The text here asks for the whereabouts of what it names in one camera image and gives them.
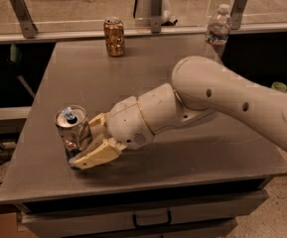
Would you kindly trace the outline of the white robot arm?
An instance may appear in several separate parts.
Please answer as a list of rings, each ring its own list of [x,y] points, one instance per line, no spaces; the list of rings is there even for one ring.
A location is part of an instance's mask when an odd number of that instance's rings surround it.
[[[204,57],[181,59],[172,81],[130,96],[88,123],[92,141],[69,159],[89,169],[137,150],[157,134],[203,124],[215,112],[228,115],[287,152],[287,93],[254,83]]]

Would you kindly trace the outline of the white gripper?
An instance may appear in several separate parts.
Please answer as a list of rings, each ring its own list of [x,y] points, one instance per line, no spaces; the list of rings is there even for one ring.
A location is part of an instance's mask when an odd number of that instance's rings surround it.
[[[154,134],[143,119],[138,99],[134,96],[116,103],[108,115],[96,115],[88,125],[93,137],[107,136],[109,132],[113,138],[92,142],[69,160],[72,168],[85,170],[109,163],[117,159],[124,149],[137,150],[154,139]]]

